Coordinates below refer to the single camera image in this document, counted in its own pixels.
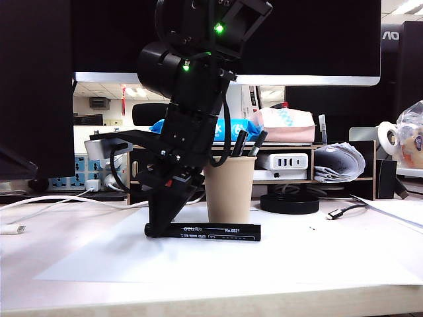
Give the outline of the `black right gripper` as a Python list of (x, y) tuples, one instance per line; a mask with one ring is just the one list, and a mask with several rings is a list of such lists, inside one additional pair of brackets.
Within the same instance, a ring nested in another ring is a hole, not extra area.
[(153, 167), (141, 171), (137, 195), (149, 199), (147, 236), (160, 237), (186, 205), (203, 198), (203, 167), (208, 162), (219, 112), (189, 110), (175, 104), (138, 104), (136, 125), (163, 120), (140, 145), (154, 154)]

